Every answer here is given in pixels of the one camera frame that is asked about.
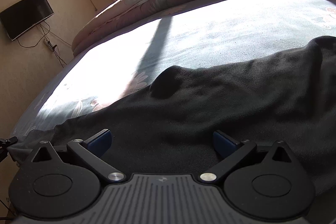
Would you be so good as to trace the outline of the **black sweatpants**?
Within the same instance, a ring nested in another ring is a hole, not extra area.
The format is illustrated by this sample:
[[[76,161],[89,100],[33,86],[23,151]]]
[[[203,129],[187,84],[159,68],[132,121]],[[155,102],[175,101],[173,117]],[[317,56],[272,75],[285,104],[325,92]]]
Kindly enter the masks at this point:
[[[219,160],[215,130],[283,140],[321,194],[335,187],[335,37],[242,63],[169,67],[108,107],[30,132],[9,153],[22,164],[41,140],[65,145],[105,128],[114,142],[103,160],[127,175],[201,173]]]

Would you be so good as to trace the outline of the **grey patterned bed sheet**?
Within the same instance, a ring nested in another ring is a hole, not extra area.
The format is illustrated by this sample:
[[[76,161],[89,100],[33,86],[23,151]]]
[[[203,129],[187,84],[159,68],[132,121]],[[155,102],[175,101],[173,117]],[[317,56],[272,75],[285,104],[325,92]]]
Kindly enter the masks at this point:
[[[335,0],[197,0],[167,12],[75,57],[23,114],[18,142],[108,107],[172,66],[242,63],[335,37]],[[335,187],[317,194],[283,140],[255,142],[257,151],[220,183],[198,181],[212,166],[199,174],[122,172],[124,182],[107,183],[67,143],[41,140],[18,163],[9,187],[17,223],[335,223]]]

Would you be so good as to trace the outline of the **wall power strip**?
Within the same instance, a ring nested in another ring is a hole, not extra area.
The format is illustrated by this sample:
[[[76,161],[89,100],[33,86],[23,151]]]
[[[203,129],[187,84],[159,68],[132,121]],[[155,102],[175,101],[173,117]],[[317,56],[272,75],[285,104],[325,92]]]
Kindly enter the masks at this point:
[[[56,44],[52,44],[49,39],[44,39],[44,43],[51,52],[55,52],[57,48]]]

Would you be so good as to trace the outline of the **wall mounted television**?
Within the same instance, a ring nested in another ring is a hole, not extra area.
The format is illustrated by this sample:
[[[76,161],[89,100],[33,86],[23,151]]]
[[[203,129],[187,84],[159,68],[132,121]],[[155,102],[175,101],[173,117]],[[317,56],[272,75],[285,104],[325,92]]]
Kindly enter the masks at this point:
[[[21,0],[1,11],[1,24],[13,42],[52,15],[48,0]]]

